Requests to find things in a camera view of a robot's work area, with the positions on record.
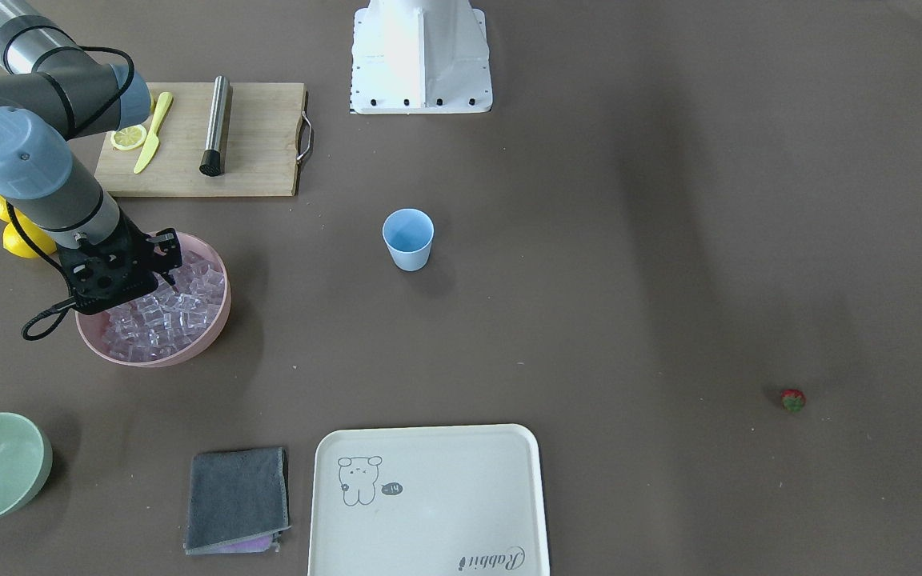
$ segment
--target yellow knife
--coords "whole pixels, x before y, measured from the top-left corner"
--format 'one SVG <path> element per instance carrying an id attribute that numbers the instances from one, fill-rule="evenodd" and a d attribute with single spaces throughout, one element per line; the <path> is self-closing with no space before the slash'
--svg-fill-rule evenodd
<path id="1" fill-rule="evenodd" d="M 138 156 L 138 164 L 134 164 L 134 173 L 141 174 L 147 163 L 158 152 L 158 128 L 162 126 L 162 119 L 169 112 L 169 106 L 173 103 L 172 92 L 163 92 L 158 95 L 158 102 L 154 103 L 154 114 L 151 116 L 151 127 L 147 129 L 147 139 L 144 141 L 142 154 Z"/>

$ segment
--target ice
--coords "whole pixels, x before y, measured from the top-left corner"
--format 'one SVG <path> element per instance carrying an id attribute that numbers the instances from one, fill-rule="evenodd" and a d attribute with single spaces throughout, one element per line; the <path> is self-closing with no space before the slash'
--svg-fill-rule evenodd
<path id="1" fill-rule="evenodd" d="M 172 272 L 175 287 L 160 281 L 155 292 L 107 311 L 102 341 L 109 356 L 134 363 L 161 360 L 186 349 L 218 318 L 226 276 L 200 254 L 182 256 L 183 266 Z"/>

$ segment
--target lemon slice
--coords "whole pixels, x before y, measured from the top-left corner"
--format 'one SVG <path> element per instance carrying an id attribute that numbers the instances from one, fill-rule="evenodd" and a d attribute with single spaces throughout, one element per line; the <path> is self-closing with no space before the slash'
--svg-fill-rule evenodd
<path id="1" fill-rule="evenodd" d="M 128 126 L 122 130 L 117 130 L 109 136 L 109 141 L 113 142 L 116 150 L 133 150 L 144 143 L 147 138 L 147 130 L 140 124 Z"/>

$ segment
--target bear drawing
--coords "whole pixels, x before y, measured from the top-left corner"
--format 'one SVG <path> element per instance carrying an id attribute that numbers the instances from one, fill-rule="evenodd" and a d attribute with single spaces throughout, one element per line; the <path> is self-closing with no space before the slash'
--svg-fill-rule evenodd
<path id="1" fill-rule="evenodd" d="M 379 478 L 379 456 L 340 458 L 340 490 L 348 506 L 369 506 L 376 499 L 376 478 Z"/>

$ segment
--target white tray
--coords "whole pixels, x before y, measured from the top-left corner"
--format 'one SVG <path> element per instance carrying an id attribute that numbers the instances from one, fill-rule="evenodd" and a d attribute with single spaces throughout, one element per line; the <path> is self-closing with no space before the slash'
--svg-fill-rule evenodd
<path id="1" fill-rule="evenodd" d="M 548 576 L 526 427 L 338 430 L 315 452 L 310 576 Z"/>

